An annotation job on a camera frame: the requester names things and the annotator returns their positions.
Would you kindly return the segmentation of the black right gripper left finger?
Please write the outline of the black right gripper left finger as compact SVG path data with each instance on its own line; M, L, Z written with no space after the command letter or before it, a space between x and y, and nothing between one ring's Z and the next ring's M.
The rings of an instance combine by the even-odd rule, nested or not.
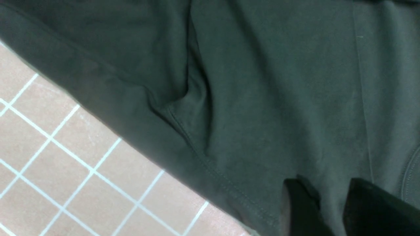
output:
M282 236L333 236L321 214L321 197L306 178L282 186Z

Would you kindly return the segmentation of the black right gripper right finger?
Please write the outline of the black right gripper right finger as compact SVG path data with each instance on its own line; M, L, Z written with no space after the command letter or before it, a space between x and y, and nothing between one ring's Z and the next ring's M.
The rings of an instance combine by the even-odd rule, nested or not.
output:
M420 212L375 184L353 178L343 224L348 236L418 236Z

